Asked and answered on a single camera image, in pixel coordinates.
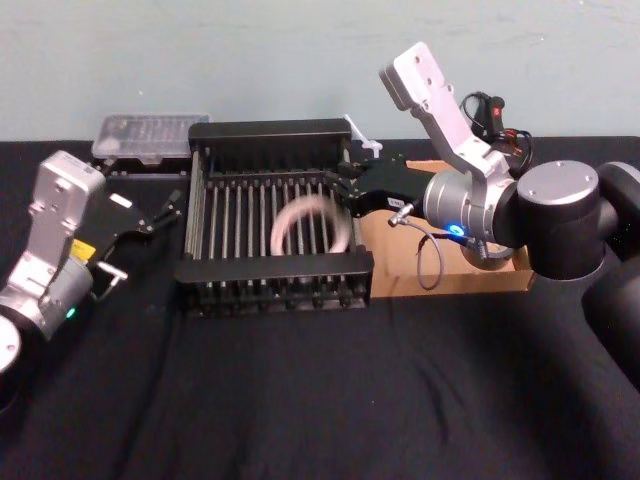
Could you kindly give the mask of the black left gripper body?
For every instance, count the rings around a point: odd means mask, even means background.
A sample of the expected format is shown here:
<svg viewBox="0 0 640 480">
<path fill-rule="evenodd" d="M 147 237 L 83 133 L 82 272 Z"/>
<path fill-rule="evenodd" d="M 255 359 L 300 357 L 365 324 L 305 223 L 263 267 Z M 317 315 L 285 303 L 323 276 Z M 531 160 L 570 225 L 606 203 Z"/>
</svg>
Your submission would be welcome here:
<svg viewBox="0 0 640 480">
<path fill-rule="evenodd" d="M 151 219 L 134 203 L 117 194 L 99 195 L 74 234 L 72 255 L 94 270 L 125 240 L 146 240 L 153 233 Z"/>
</svg>

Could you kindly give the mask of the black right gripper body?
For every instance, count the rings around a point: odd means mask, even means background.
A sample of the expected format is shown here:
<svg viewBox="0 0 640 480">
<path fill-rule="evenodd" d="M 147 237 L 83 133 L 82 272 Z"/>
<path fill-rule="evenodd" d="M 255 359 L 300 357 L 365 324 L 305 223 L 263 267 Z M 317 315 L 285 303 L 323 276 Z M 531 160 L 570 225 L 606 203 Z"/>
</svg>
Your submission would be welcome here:
<svg viewBox="0 0 640 480">
<path fill-rule="evenodd" d="M 424 215 L 423 199 L 435 174 L 409 168 L 404 160 L 374 159 L 351 166 L 348 208 L 353 217 L 378 210 L 399 211 L 411 204 L 412 213 Z"/>
</svg>

